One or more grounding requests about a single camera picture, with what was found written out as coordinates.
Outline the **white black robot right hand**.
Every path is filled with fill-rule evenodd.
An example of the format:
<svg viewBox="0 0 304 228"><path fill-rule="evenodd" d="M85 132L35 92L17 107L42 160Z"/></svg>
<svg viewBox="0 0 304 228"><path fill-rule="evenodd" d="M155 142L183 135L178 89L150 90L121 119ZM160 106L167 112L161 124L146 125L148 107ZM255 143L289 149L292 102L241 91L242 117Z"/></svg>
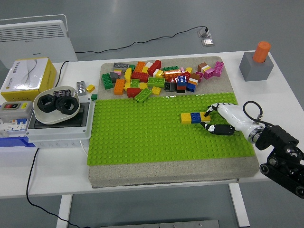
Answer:
<svg viewBox="0 0 304 228"><path fill-rule="evenodd" d="M263 126L254 124L250 120L239 105L231 103L215 103L208 106L207 117L212 111L217 111L228 124L208 124L200 122L200 124L211 134L216 135L232 135L235 131L241 131L248 141L254 141L253 137L263 131Z"/></svg>

